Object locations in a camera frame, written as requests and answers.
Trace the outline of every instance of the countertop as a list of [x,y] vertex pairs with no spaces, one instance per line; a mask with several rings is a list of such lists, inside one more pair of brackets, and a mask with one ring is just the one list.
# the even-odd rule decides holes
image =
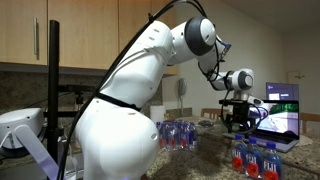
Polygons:
[[[180,118],[197,123],[202,117]],[[222,135],[223,128],[216,126],[208,131],[197,127],[199,147],[197,151],[166,151],[159,154],[147,172],[149,179],[247,179],[232,170],[230,159],[231,139]],[[287,153],[278,154],[283,160],[284,179],[318,179],[320,174],[320,139],[296,146]]]

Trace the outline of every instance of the laptop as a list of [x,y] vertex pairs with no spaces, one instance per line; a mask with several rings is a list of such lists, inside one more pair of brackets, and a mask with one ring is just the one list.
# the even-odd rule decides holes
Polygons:
[[[265,117],[258,128],[248,137],[244,138],[248,142],[249,137],[257,139],[257,144],[266,147],[266,142],[276,143],[276,150],[286,153],[292,149],[300,139],[299,121],[299,101],[289,100],[263,100],[264,104],[259,108],[261,116]],[[250,107],[249,117],[256,118],[256,123],[260,120],[257,117],[259,111],[255,107]],[[225,137],[234,138],[234,133],[224,133]]]

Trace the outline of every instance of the monitor screen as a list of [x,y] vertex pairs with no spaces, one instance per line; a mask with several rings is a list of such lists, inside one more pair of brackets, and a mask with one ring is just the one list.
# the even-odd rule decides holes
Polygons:
[[266,99],[268,100],[299,100],[299,85],[288,83],[266,83]]
[[[286,134],[289,137],[299,136],[299,102],[264,100],[259,108],[262,118],[257,131]],[[250,107],[251,114],[259,114],[258,110]]]

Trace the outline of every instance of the bottle cap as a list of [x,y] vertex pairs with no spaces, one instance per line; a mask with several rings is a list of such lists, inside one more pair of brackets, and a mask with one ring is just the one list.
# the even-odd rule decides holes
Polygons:
[[272,149],[272,150],[276,149],[276,143],[274,143],[274,142],[267,142],[266,144],[267,144],[267,148],[268,148],[268,149]]
[[257,144],[256,138],[250,138],[249,137],[249,144]]
[[242,135],[241,134],[235,134],[234,135],[235,140],[242,140]]

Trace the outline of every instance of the kitchen cabinet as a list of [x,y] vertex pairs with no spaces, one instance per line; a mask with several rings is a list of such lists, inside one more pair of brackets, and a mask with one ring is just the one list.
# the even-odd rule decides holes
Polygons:
[[[148,22],[148,13],[154,14],[169,0],[119,0],[119,50]],[[175,26],[174,10],[169,15],[161,16],[160,21],[169,27]],[[166,68],[165,76],[178,74],[178,66]]]
[[[60,67],[106,70],[147,23],[148,13],[154,14],[167,2],[0,0],[0,62],[47,65],[49,22],[56,20],[60,24]],[[170,10],[160,20],[175,26],[173,13]],[[165,71],[166,75],[177,73],[177,66]]]
[[0,62],[47,64],[47,1],[0,0]]
[[108,69],[118,55],[117,0],[48,0],[60,23],[60,66]]

